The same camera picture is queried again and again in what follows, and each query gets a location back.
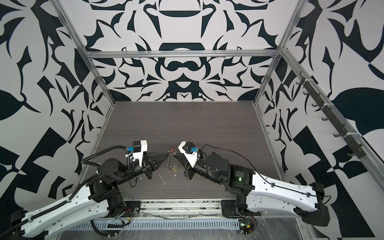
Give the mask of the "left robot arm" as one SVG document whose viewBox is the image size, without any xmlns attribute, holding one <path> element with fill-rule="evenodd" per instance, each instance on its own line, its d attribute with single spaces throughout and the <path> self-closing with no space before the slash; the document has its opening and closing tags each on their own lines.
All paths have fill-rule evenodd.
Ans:
<svg viewBox="0 0 384 240">
<path fill-rule="evenodd" d="M 121 161 L 109 158 L 98 166 L 96 174 L 81 183 L 70 196 L 34 211 L 14 212 L 12 226 L 1 234 L 1 239 L 43 240 L 88 221 L 124 215 L 126 203 L 119 185 L 135 180 L 142 174 L 151 179 L 153 172 L 169 154 L 144 154 L 143 157 L 143 166 L 135 163 L 132 171 Z"/>
</svg>

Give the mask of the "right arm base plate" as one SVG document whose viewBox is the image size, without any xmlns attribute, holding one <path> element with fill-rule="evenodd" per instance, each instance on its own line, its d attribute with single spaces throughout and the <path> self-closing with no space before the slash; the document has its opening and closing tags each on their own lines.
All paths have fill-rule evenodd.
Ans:
<svg viewBox="0 0 384 240">
<path fill-rule="evenodd" d="M 245 200 L 221 200 L 222 215 L 229 219 L 239 219 L 250 216 Z"/>
</svg>

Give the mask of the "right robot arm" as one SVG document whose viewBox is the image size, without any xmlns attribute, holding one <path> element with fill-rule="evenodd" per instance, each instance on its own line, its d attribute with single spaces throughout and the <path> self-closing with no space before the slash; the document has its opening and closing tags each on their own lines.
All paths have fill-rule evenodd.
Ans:
<svg viewBox="0 0 384 240">
<path fill-rule="evenodd" d="M 227 192 L 235 195 L 235 209 L 240 215 L 276 212 L 300 217 L 313 226 L 326 227 L 330 223 L 321 183 L 305 186 L 276 180 L 252 169 L 230 164 L 217 153 L 210 154 L 204 160 L 200 160 L 197 153 L 177 153 L 174 158 L 184 165 L 188 179 L 199 175 L 223 185 Z"/>
</svg>

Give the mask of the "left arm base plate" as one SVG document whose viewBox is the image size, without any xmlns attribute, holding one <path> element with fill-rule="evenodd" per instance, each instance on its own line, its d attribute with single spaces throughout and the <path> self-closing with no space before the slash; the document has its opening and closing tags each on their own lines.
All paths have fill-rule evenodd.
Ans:
<svg viewBox="0 0 384 240">
<path fill-rule="evenodd" d="M 134 218 L 141 212 L 141 201 L 125 201 L 125 206 L 122 209 L 120 218 Z"/>
</svg>

